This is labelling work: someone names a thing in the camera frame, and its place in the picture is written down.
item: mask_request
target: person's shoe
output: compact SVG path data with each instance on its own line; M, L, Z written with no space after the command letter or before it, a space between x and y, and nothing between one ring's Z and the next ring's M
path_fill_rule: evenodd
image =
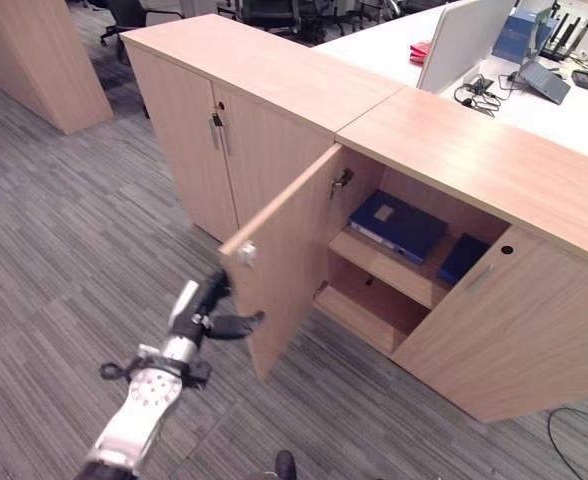
M274 462L274 473L281 480L296 480L296 463L291 452L287 450L278 452Z

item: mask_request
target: open cabinet door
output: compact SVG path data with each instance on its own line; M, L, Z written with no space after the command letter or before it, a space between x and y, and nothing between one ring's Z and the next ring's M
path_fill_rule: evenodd
M354 173L352 180L331 195L345 169ZM379 163L333 145L221 247L239 312L265 312L263 325L249 337L259 377L312 308L314 292L327 279L329 242L382 174Z

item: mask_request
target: cable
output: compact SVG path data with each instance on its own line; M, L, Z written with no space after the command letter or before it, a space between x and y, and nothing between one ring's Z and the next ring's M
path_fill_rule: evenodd
M486 83L487 79L481 74L472 77L470 83L464 83L454 90L454 100L464 107L494 118L494 112L498 112L501 108L502 99L489 92L485 87ZM466 92L468 95L461 98L461 91Z
M509 87L504 87L503 86L503 83L501 82L501 80L503 78L507 78L507 81L510 82L510 86ZM507 97L503 98L503 97L499 97L496 94L492 94L492 95L494 95L499 100L506 101L506 100L509 100L510 99L510 97L512 96L512 92L522 92L522 91L525 91L525 89L527 88L527 85L524 84L524 83L517 82L516 81L516 72L514 72L514 73L512 73L510 75L505 75L505 74L499 75L498 76L498 87L501 90L504 90L504 91L507 91L508 92Z
M587 480L585 477L581 476L574 467L572 467L567 457L563 454L563 452L561 452L560 448L558 448L558 445L554 440L554 436L552 435L552 418L554 418L554 415L556 415L558 412L562 412L564 410L588 417L587 412L577 410L575 408L561 407L557 408L556 410L552 410L552 412L550 412L550 415L547 417L547 436L550 438L550 442L552 442L552 446L554 447L554 450L556 450L557 455L561 458L561 460L563 460L563 463L567 466L567 468L570 469L570 471L576 476L576 478L578 478L578 480Z

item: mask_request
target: office floor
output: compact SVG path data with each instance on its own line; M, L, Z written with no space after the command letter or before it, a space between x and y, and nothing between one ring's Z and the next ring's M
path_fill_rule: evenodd
M216 264L132 72L95 40L106 17L73 15L115 118L66 137L0 92L0 479L72 478L125 393L97 366L156 344L183 283ZM203 356L211 383L184 395L149 480L242 479L284 447L302 480L573 478L544 413L479 424L319 313L264 383L243 342L209 342ZM588 421L555 431L588 478Z

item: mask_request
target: blue binder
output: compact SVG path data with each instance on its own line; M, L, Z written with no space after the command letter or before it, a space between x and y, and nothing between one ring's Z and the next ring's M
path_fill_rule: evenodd
M349 226L417 264L447 229L444 221L380 190L352 214Z

